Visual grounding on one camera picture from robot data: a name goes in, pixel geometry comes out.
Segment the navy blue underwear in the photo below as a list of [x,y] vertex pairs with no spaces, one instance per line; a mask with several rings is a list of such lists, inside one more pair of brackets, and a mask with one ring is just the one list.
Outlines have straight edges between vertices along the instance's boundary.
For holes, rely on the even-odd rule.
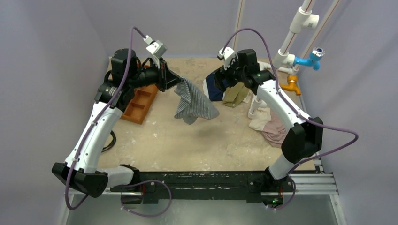
[[204,94],[212,101],[223,101],[225,98],[225,91],[221,91],[217,86],[216,86],[216,80],[215,76],[218,74],[218,71],[214,71],[211,74],[209,74],[204,80],[203,80],[203,92]]

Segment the grey striped underwear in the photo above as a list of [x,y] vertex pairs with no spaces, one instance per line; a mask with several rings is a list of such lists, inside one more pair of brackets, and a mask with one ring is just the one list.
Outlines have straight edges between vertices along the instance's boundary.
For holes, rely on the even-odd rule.
[[220,115],[212,101],[186,77],[181,78],[175,93],[180,97],[175,119],[182,119],[186,124],[192,125],[198,118],[212,120]]

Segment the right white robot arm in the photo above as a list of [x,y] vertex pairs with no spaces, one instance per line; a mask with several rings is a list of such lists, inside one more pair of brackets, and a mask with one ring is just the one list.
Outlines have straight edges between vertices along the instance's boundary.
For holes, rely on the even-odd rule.
[[214,72],[216,87],[225,91],[225,83],[230,87],[243,83],[273,110],[287,131],[281,145],[282,153],[268,167],[270,174],[263,179],[265,188],[274,191],[295,165],[321,150],[323,128],[318,125],[323,122],[300,109],[281,90],[276,77],[269,70],[260,68],[253,49],[235,52],[226,47],[217,57],[223,61],[223,66]]

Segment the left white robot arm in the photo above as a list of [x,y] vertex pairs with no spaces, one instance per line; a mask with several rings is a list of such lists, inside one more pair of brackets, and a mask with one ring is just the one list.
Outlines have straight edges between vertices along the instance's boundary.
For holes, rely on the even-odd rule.
[[116,122],[134,98],[135,90],[154,85],[166,91],[181,82],[181,77],[169,70],[160,53],[152,53],[140,62],[132,49],[117,50],[110,60],[111,70],[98,87],[91,115],[75,147],[64,162],[55,163],[52,173],[65,185],[66,196],[74,189],[93,198],[106,188],[123,186],[133,192],[140,179],[135,167],[120,165],[99,169],[98,161]]

